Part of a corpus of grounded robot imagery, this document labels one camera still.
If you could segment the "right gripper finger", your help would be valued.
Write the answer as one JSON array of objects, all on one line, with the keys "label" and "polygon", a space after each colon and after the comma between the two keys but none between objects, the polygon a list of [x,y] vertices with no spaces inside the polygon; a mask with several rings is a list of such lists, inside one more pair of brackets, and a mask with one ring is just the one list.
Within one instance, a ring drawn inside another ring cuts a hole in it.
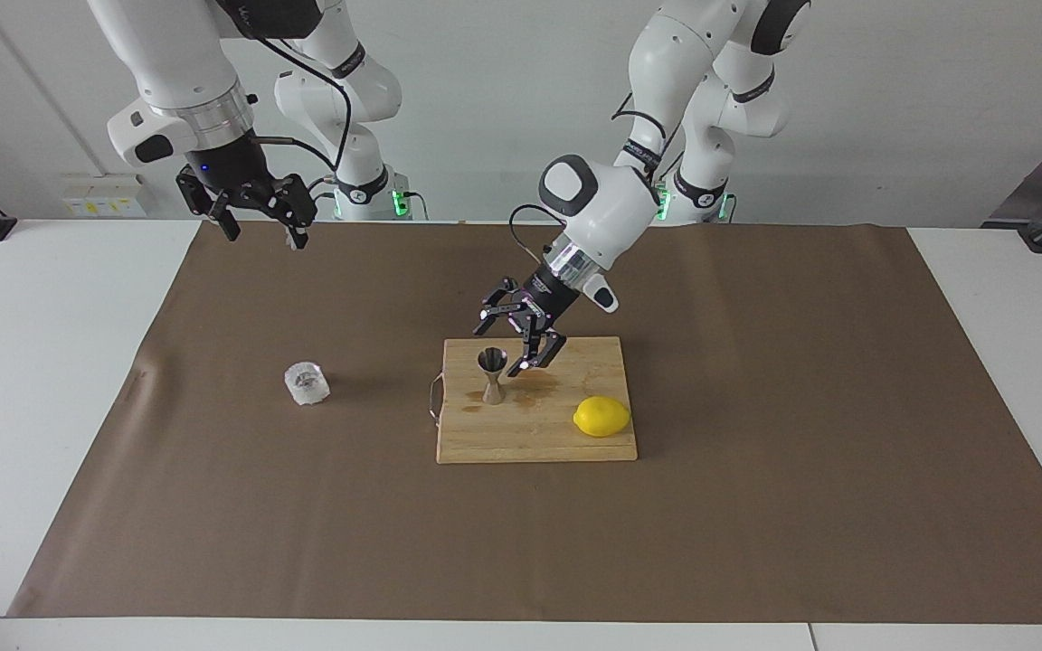
[{"label": "right gripper finger", "polygon": [[316,203],[300,176],[272,181],[272,219],[286,227],[287,242],[293,250],[307,246],[308,228],[316,214]]},{"label": "right gripper finger", "polygon": [[179,191],[185,198],[187,209],[197,217],[203,217],[208,222],[215,223],[228,241],[235,241],[241,234],[241,227],[229,210],[229,196],[227,191],[218,191],[215,198],[208,193],[208,189],[199,181],[191,166],[183,166],[179,170]]}]

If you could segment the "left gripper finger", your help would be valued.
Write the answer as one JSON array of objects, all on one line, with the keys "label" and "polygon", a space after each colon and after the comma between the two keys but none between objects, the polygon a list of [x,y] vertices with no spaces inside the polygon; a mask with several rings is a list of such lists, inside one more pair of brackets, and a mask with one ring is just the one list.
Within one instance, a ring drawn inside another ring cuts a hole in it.
[{"label": "left gripper finger", "polygon": [[503,277],[500,283],[483,297],[474,336],[483,336],[498,318],[510,318],[513,314],[524,310],[524,302],[516,300],[517,290],[518,284],[514,278]]},{"label": "left gripper finger", "polygon": [[551,328],[537,328],[534,325],[518,327],[521,334],[521,354],[516,362],[508,367],[507,376],[518,376],[530,368],[546,368],[557,357],[559,352],[567,343],[567,337]]}]

